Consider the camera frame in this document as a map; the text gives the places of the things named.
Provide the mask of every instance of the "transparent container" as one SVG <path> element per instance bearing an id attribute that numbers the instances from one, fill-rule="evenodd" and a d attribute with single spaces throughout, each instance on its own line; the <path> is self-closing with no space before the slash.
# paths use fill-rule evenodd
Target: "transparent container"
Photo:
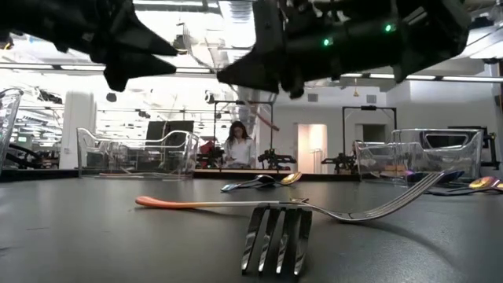
<path id="1" fill-rule="evenodd" d="M 0 174 L 6 161 L 6 154 L 9 150 L 10 136 L 13 133 L 14 122 L 16 122 L 17 110 L 21 103 L 23 91 L 10 88 L 0 91 Z"/>
<path id="2" fill-rule="evenodd" d="M 427 173 L 445 171 L 442 182 L 479 177 L 481 130 L 394 130 L 388 143 L 357 143 L 362 179 L 382 179 L 407 185 Z"/>
<path id="3" fill-rule="evenodd" d="M 79 176 L 103 178 L 191 178 L 199 137 L 174 130 L 160 140 L 118 139 L 77 129 Z"/>

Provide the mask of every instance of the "silver fork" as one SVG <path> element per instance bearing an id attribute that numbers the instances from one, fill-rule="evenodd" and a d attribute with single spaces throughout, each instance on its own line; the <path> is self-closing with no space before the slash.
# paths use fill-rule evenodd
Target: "silver fork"
<path id="1" fill-rule="evenodd" d="M 285 220 L 277 256 L 276 274 L 280 274 L 282 271 L 288 243 L 290 241 L 293 241 L 291 233 L 299 222 L 299 238 L 297 243 L 292 245 L 296 246 L 296 261 L 293 273 L 295 276 L 298 276 L 300 274 L 300 271 L 302 270 L 304 256 L 307 250 L 307 241 L 309 239 L 309 232 L 312 222 L 312 211 L 320 212 L 331 218 L 340 220 L 341 222 L 364 222 L 378 219 L 386 215 L 390 215 L 391 213 L 396 212 L 401 208 L 404 208 L 407 204 L 417 199 L 422 193 L 436 184 L 444 176 L 444 174 L 444 172 L 431 173 L 420 180 L 418 183 L 416 183 L 414 186 L 409 188 L 401 196 L 384 205 L 379 206 L 378 208 L 363 212 L 334 212 L 312 204 L 308 204 L 306 202 L 307 199 L 291 200 L 288 202 L 262 202 L 257 208 L 254 209 L 250 218 L 246 241 L 244 243 L 243 257 L 241 258 L 241 271 L 243 274 L 245 274 L 248 270 L 248 265 L 250 263 L 252 251 L 255 246 L 255 240 L 259 232 L 260 224 L 262 223 L 264 214 L 267 210 L 269 210 L 269 218 L 267 219 L 266 231 L 261 247 L 259 273 L 262 273 L 264 271 L 264 266 L 269 254 L 270 244 L 277 225 L 277 220 L 279 219 L 280 213 L 284 211 Z"/>

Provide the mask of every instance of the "fork tines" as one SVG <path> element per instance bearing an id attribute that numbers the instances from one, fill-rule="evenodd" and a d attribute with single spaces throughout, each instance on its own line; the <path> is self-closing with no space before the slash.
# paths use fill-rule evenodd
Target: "fork tines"
<path id="1" fill-rule="evenodd" d="M 291 246 L 295 247 L 296 249 L 296 260 L 293 273 L 295 276 L 297 276 L 302 269 L 304 255 L 307 249 L 307 240 L 309 238 L 309 232 L 313 218 L 313 212 L 309 208 L 301 208 L 298 205 L 290 204 L 263 204 L 259 205 L 253 210 L 250 218 L 250 224 L 248 226 L 246 241 L 244 244 L 244 253 L 241 260 L 241 271 L 243 274 L 245 274 L 248 270 L 248 265 L 250 263 L 253 248 L 255 246 L 255 240 L 257 238 L 260 225 L 267 210 L 269 210 L 269 218 L 267 219 L 266 231 L 260 251 L 259 273 L 262 273 L 264 271 L 264 266 L 266 264 L 268 254 L 270 254 L 269 250 L 271 241 L 273 240 L 274 230 L 276 229 L 276 225 L 281 212 L 284 211 L 285 220 L 283 221 L 283 231 L 281 233 L 275 270 L 276 274 L 281 273 L 287 248 L 289 244 L 291 244 Z M 294 231 L 296 227 L 299 227 L 298 237 L 297 235 L 292 234 L 295 233 Z"/>

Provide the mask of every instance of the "dark gray table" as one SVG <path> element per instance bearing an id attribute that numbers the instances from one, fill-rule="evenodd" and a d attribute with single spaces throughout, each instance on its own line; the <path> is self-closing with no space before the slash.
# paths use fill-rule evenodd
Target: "dark gray table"
<path id="1" fill-rule="evenodd" d="M 240 274 L 251 209 L 139 209 L 134 198 L 272 200 L 356 211 L 399 189 L 353 183 L 222 194 L 219 180 L 66 179 L 0 185 L 0 282 L 257 282 Z M 503 282 L 503 197 L 422 196 L 365 225 L 315 215 L 301 282 Z"/>

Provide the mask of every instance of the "doorway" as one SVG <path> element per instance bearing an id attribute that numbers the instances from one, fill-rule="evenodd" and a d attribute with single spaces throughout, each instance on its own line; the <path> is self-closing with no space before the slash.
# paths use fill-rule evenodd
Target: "doorway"
<path id="1" fill-rule="evenodd" d="M 364 142 L 386 142 L 386 125 L 362 125 Z"/>
<path id="2" fill-rule="evenodd" d="M 327 125 L 297 125 L 297 170 L 304 174 L 327 174 L 321 162 L 327 155 Z"/>

